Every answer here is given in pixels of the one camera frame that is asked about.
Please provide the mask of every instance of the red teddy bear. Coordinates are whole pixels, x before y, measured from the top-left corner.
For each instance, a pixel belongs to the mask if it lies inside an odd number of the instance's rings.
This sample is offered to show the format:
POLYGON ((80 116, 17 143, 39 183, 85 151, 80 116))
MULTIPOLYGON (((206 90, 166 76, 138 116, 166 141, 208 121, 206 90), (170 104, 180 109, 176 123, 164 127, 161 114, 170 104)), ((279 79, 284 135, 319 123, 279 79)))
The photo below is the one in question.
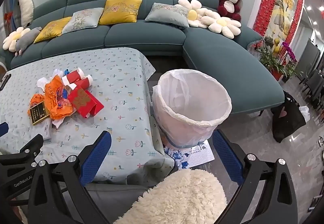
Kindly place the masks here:
POLYGON ((238 6, 240 0, 219 0, 218 13, 222 17, 228 17, 233 20, 241 21, 241 16, 238 14, 240 8, 238 6))

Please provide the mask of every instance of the embroidered pillow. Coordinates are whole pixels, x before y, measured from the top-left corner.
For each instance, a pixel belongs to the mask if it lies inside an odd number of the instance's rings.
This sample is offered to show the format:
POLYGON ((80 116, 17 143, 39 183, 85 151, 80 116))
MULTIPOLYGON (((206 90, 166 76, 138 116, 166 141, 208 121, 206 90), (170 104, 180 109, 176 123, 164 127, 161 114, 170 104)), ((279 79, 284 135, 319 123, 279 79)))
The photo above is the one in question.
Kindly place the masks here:
POLYGON ((96 28, 102 15, 103 8, 89 8, 73 13, 68 24, 62 30, 62 34, 87 28, 96 28))
POLYGON ((67 17, 67 18, 51 21, 39 33, 34 43, 61 36, 62 29, 65 27, 66 24, 68 24, 70 19, 71 17, 67 17))
POLYGON ((161 3, 154 3, 146 21, 155 21, 161 23, 170 23, 180 27, 189 27, 188 15, 189 9, 185 7, 172 6, 161 3))
POLYGON ((141 3, 142 0, 107 0, 99 25, 136 22, 141 3))

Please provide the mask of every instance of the trash can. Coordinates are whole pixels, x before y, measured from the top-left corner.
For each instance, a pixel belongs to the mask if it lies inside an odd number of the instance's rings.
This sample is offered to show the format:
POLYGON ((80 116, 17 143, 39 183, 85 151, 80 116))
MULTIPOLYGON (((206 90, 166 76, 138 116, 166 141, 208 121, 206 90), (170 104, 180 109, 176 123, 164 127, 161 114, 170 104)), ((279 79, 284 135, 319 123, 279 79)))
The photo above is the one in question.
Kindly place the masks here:
POLYGON ((153 87, 152 101, 167 146, 173 149, 203 143, 232 110, 226 89, 213 77, 191 69, 163 74, 153 87))

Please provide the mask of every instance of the floral print tablecloth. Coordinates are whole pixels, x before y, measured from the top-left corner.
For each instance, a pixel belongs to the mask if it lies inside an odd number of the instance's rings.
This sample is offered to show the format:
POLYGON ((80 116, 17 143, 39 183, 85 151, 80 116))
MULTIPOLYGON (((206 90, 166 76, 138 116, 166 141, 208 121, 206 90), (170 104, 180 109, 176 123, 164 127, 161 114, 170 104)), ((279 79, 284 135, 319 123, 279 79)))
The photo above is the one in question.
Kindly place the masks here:
POLYGON ((9 71, 12 76, 0 92, 0 123, 6 121, 9 132, 0 138, 0 151, 17 153, 37 133, 42 133, 27 115, 31 97, 39 92, 37 80, 51 77, 54 69, 77 67, 93 77, 89 91, 104 109, 86 119, 74 113, 57 130, 48 129, 45 121, 41 122, 41 131, 51 138, 44 141, 36 161, 62 162, 72 154, 78 155, 107 130, 112 145, 95 180, 146 186, 163 180, 173 169, 174 160, 165 155, 157 123, 150 114, 147 80, 155 69, 132 48, 76 52, 9 71))

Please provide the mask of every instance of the gold plaque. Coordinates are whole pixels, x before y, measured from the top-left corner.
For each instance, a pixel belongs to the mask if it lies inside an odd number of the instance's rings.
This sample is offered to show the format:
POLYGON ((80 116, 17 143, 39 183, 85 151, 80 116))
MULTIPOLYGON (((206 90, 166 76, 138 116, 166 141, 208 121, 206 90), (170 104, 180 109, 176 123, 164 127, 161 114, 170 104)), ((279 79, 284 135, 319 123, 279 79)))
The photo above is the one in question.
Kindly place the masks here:
POLYGON ((41 102, 30 108, 30 117, 33 125, 40 123, 42 120, 50 116, 50 112, 45 107, 44 102, 41 102))

